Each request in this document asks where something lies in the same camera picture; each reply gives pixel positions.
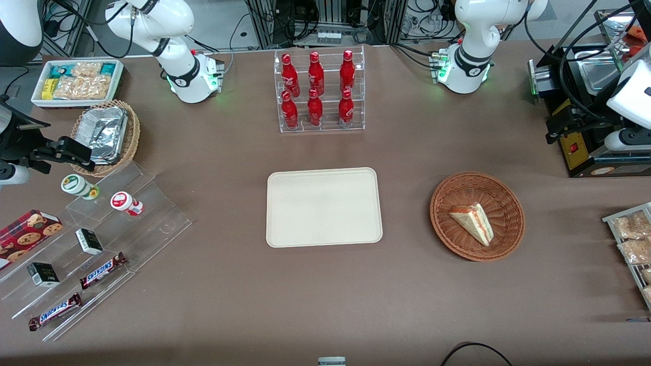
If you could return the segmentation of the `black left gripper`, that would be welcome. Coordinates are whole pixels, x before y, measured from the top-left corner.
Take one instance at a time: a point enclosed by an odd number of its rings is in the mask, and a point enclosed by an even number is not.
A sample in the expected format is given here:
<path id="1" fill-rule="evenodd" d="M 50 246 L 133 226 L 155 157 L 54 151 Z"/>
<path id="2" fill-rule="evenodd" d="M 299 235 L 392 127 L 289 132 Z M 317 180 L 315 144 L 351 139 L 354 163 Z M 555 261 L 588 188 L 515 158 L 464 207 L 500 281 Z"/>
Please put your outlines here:
<path id="1" fill-rule="evenodd" d="M 612 123 L 587 116 L 577 110 L 573 104 L 562 104 L 558 107 L 558 116 L 547 120 L 546 143 L 554 144 L 560 138 L 570 134 L 579 134 L 596 128 L 611 128 Z"/>

